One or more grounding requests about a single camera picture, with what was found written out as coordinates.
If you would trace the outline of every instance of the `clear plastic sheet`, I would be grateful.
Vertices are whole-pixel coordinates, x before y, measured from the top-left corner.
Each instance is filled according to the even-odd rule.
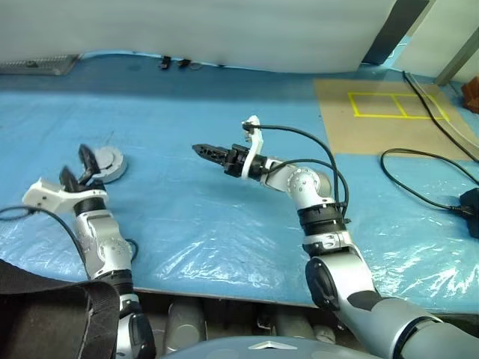
[[[312,305],[303,235],[287,195],[228,177],[191,149],[244,144],[240,122],[251,114],[326,139],[312,77],[211,67],[159,72],[156,62],[112,56],[84,61],[63,78],[3,77],[2,206],[19,203],[40,176],[56,181],[63,165],[79,173],[80,143],[113,145],[129,169],[108,185],[108,206],[123,236],[140,245],[137,287]],[[297,135],[263,137],[266,155],[325,159]],[[401,191],[374,156],[337,159],[350,184],[349,229],[378,290],[434,311],[478,312],[479,242],[465,221]],[[440,162],[390,158],[388,166],[437,201],[455,203],[472,188]],[[72,215],[64,218],[73,224]],[[85,279],[67,234],[43,215],[0,222],[0,258],[48,277]]]

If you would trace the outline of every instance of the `black wire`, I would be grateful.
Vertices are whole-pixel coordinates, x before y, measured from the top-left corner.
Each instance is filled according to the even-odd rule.
[[[50,212],[47,209],[40,208],[40,207],[27,206],[27,205],[24,205],[24,204],[23,205],[18,205],[18,206],[9,206],[9,207],[2,208],[2,209],[0,209],[0,214],[5,213],[5,212],[9,212],[9,211],[15,211],[15,210],[18,210],[18,209],[24,209],[24,210],[27,211],[27,213],[25,213],[23,215],[15,215],[15,216],[11,216],[11,217],[0,217],[0,221],[15,221],[15,220],[18,220],[18,219],[26,218],[30,215],[33,215],[36,212],[45,213],[46,215],[49,215],[50,217],[55,219],[67,231],[68,236],[70,236],[70,238],[73,241],[73,244],[76,247],[76,250],[78,251],[78,255],[82,259],[82,262],[85,263],[85,255],[83,254],[83,251],[80,248],[80,244],[78,242],[78,239],[76,238],[75,233],[73,233],[73,231],[70,229],[70,227],[68,227],[68,224],[65,223],[65,221],[63,219],[61,219],[55,213]]]
[[[139,249],[140,249],[140,246],[139,246],[139,244],[137,243],[137,241],[134,240],[134,239],[128,238],[128,239],[125,239],[125,241],[127,241],[128,243],[130,243],[131,246],[133,246],[133,247],[135,248],[135,251],[133,252],[133,255],[132,255],[132,262],[133,262],[133,261],[135,260],[136,256],[138,256],[138,251],[139,251]]]
[[[451,161],[450,159],[446,159],[445,157],[443,156],[440,156],[440,155],[436,155],[434,153],[428,153],[428,152],[422,152],[422,151],[417,151],[417,150],[411,150],[411,149],[408,149],[408,148],[391,148],[390,150],[387,150],[385,151],[382,155],[381,155],[381,160],[380,160],[380,164],[381,164],[381,169],[382,171],[384,172],[384,174],[391,180],[393,181],[394,183],[396,183],[398,186],[404,188],[405,190],[407,190],[409,193],[412,193],[413,195],[415,195],[416,197],[418,198],[421,198],[424,202],[427,202],[428,204],[431,204],[433,206],[436,206],[436,207],[439,207],[439,208],[442,208],[442,209],[448,209],[448,210],[451,210],[451,211],[460,211],[460,208],[457,207],[457,206],[447,206],[445,204],[441,204],[441,203],[437,203],[437,202],[434,202],[433,200],[430,200],[429,198],[426,198],[425,196],[423,196],[422,194],[419,194],[418,192],[416,192],[415,190],[413,190],[412,188],[408,187],[407,185],[405,185],[404,183],[402,183],[400,180],[398,179],[395,179],[391,173],[389,173],[389,171],[386,169],[385,165],[384,165],[384,158],[389,154],[389,153],[409,153],[409,154],[414,154],[414,155],[421,155],[421,156],[429,156],[429,157],[433,157],[434,159],[441,159],[442,161],[446,161],[447,163],[450,163],[451,165],[453,165],[454,167],[458,168],[459,170],[461,170],[467,177],[469,177],[472,181],[474,181],[476,184],[479,185],[479,179],[475,178],[474,176],[472,176],[472,174],[470,174],[464,167],[462,167],[461,165],[459,165],[458,163],[454,162],[454,161]]]
[[[339,203],[339,185],[338,185],[338,167],[336,166],[336,161],[335,157],[332,155],[331,150],[329,147],[322,142],[318,137],[312,135],[309,132],[302,131],[301,129],[295,129],[294,127],[289,127],[289,126],[279,126],[279,125],[252,125],[250,123],[245,123],[243,125],[243,128],[248,130],[248,129],[278,129],[280,131],[287,131],[287,132],[294,132],[297,133],[298,135],[305,136],[317,144],[319,144],[324,151],[326,152],[326,155],[329,157],[329,161],[331,162],[331,169],[333,172],[333,187],[334,187],[334,193],[335,193],[335,201],[336,203]]]
[[[424,97],[419,93],[419,90],[416,88],[416,86],[412,83],[412,81],[409,79],[409,74],[406,73],[406,71],[403,71],[403,79],[406,80],[406,82],[411,86],[411,89],[415,92],[416,95],[418,95],[422,105],[426,109],[427,113],[429,114],[429,117],[431,117],[431,120],[434,122],[434,124],[444,133],[453,144],[455,144],[461,151],[463,151],[467,156],[469,156],[474,162],[479,162],[479,159],[474,156],[472,153],[470,153],[462,144],[460,144],[454,137],[451,136],[445,129],[442,128],[442,126],[439,124],[437,119],[434,117],[429,105],[426,103],[424,100]]]
[[[268,171],[268,174],[270,174],[274,171],[277,171],[277,170],[279,170],[283,167],[286,167],[288,165],[291,165],[293,163],[300,163],[300,162],[317,163],[319,165],[322,165],[322,166],[325,166],[327,168],[332,169],[332,166],[328,162],[320,161],[319,159],[291,159],[291,160],[288,160],[288,161],[284,161],[284,162],[280,163],[279,165],[276,165],[275,167],[270,168],[269,171]],[[344,178],[343,174],[339,170],[338,170],[338,176],[339,176],[339,179],[341,180],[341,182],[343,183],[343,188],[344,188],[344,204],[343,204],[343,211],[342,211],[342,214],[343,214],[343,217],[344,217],[344,216],[346,216],[347,207],[350,203],[350,189],[347,185],[346,179]]]

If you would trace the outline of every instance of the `white wall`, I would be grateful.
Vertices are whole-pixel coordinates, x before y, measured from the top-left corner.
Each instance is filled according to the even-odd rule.
[[[436,0],[394,67],[437,77],[479,25],[478,0]],[[454,77],[469,81],[479,73],[478,54]]]
[[[352,71],[394,3],[0,0],[0,61],[122,49],[272,71]]]

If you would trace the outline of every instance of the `wooden board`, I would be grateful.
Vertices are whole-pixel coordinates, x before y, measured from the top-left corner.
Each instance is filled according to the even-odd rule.
[[[470,159],[437,128],[406,83],[315,80],[320,110],[334,153],[380,154],[392,147]],[[478,139],[436,85],[423,88],[436,104],[439,121],[450,121],[475,143]]]

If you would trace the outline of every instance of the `robotic arm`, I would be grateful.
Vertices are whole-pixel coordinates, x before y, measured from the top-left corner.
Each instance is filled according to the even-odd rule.
[[[442,322],[419,306],[376,291],[369,268],[354,245],[328,177],[310,168],[279,166],[283,161],[259,154],[257,117],[243,128],[251,149],[196,144],[195,152],[223,166],[233,177],[247,177],[286,192],[296,205],[310,259],[305,274],[313,302],[331,310],[367,348],[381,358],[475,358],[479,340]]]
[[[103,183],[91,181],[100,172],[95,155],[83,144],[79,157],[85,168],[79,179],[65,167],[60,173],[61,185],[40,178],[26,192],[23,203],[55,213],[75,212],[75,245],[88,279],[110,283],[120,296],[116,358],[152,359],[156,355],[153,332],[133,291],[131,247],[106,208],[108,195]]]

